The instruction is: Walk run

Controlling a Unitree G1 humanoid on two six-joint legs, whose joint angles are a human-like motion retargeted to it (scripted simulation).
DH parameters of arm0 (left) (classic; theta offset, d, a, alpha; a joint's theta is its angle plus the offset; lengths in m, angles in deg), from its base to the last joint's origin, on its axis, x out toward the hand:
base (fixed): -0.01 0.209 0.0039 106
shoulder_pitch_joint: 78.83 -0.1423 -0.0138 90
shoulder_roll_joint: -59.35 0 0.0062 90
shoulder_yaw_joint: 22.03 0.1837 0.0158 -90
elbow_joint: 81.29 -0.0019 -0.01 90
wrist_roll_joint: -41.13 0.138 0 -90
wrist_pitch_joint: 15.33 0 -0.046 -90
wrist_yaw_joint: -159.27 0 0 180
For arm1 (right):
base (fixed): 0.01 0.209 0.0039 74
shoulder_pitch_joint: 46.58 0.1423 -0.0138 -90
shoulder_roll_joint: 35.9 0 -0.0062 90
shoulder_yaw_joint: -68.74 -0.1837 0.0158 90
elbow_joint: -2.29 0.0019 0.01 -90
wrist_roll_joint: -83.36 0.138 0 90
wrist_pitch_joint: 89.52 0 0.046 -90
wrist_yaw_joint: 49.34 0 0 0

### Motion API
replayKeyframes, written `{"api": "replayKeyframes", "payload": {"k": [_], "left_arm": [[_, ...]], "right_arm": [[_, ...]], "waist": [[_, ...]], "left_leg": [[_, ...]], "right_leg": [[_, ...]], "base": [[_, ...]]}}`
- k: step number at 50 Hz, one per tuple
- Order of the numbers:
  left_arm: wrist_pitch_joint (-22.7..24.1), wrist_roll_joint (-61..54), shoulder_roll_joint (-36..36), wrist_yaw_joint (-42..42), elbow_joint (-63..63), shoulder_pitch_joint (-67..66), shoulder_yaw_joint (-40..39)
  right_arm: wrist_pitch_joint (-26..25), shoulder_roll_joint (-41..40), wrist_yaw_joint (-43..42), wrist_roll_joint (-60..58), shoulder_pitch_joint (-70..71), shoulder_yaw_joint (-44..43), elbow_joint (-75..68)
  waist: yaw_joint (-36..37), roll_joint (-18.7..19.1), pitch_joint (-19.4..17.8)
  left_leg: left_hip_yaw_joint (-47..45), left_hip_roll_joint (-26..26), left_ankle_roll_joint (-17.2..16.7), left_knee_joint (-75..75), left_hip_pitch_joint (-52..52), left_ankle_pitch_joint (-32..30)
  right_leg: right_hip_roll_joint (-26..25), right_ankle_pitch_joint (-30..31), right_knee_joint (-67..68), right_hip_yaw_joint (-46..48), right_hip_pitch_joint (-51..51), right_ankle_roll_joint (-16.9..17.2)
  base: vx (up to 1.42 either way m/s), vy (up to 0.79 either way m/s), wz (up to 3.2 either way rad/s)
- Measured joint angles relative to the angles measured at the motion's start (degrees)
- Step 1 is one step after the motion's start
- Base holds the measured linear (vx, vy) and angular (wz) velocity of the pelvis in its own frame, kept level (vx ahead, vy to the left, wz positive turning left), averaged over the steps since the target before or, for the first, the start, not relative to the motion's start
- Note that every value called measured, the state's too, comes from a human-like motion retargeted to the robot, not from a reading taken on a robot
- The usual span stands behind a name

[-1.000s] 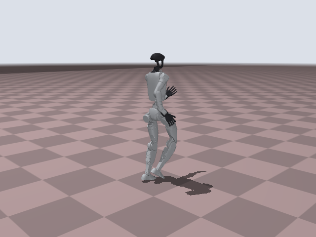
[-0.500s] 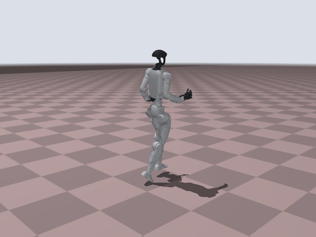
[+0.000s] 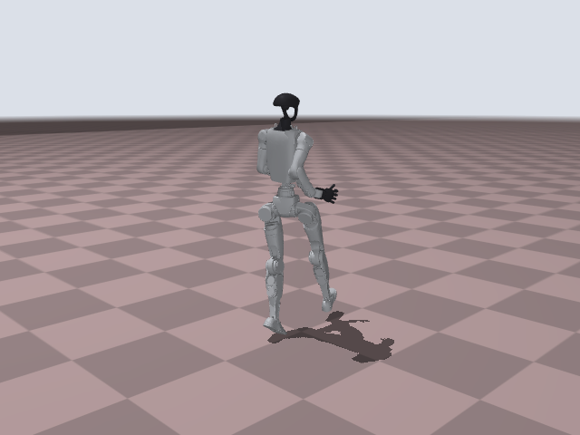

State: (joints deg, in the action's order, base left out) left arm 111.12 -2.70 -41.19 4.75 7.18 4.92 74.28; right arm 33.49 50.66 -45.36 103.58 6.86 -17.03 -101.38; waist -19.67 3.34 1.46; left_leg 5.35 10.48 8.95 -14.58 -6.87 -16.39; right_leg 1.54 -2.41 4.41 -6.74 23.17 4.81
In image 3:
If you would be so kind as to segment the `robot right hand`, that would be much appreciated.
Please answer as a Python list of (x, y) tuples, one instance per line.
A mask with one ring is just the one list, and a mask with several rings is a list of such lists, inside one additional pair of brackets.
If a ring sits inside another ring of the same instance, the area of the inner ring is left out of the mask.
[(334, 201), (332, 201), (332, 199), (336, 200), (336, 198), (334, 196), (338, 196), (335, 192), (338, 192), (338, 189), (332, 190), (332, 188), (334, 188), (335, 185), (333, 184), (330, 188), (316, 188), (319, 190), (323, 191), (322, 197), (321, 198), (317, 198), (317, 199), (324, 199), (324, 201), (326, 202), (331, 202), (334, 204)]

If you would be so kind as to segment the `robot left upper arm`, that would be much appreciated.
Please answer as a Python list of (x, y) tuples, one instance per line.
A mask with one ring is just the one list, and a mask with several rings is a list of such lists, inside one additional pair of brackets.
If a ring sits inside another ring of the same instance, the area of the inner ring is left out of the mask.
[(256, 165), (256, 169), (259, 173), (262, 174), (269, 174), (268, 168), (267, 168), (267, 160), (266, 160), (266, 134), (267, 134), (267, 130), (261, 130), (258, 133), (258, 152), (257, 152), (257, 165)]

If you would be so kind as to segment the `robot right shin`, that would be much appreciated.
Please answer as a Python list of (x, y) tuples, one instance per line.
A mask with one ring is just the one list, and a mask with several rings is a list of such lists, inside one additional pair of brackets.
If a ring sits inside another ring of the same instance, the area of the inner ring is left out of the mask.
[(321, 250), (319, 253), (319, 261), (320, 261), (320, 266), (314, 265), (314, 267), (313, 267), (314, 276), (316, 278), (317, 283), (321, 287), (324, 300), (326, 297), (328, 300), (330, 300), (331, 294), (330, 294), (330, 287), (329, 287), (329, 268), (328, 268), (326, 255), (325, 255), (325, 252), (323, 250)]

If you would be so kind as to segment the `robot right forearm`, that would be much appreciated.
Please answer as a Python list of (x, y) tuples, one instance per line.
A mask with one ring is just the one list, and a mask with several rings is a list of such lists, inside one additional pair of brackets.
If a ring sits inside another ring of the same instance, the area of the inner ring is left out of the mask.
[(297, 170), (298, 180), (296, 185), (304, 192), (304, 194), (309, 198), (321, 198), (323, 191), (316, 189), (310, 183), (309, 178), (306, 176), (304, 168), (300, 167)]

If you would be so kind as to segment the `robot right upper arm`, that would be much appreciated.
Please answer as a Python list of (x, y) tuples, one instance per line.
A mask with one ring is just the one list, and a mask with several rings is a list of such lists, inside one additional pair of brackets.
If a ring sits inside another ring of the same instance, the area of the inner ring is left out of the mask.
[(314, 144), (314, 140), (308, 134), (302, 131), (298, 131), (295, 142), (297, 143), (295, 155), (291, 168), (288, 170), (288, 175), (291, 179), (299, 179), (297, 176), (297, 170), (298, 168), (302, 167), (307, 158), (309, 150)]

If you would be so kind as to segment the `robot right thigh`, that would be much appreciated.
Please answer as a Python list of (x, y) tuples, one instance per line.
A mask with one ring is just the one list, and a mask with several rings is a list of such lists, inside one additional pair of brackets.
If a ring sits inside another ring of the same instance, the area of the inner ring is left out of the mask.
[(320, 266), (319, 253), (324, 251), (324, 240), (319, 210), (313, 202), (297, 202), (295, 213), (299, 221), (304, 223), (304, 231), (310, 241), (309, 261), (312, 265)]

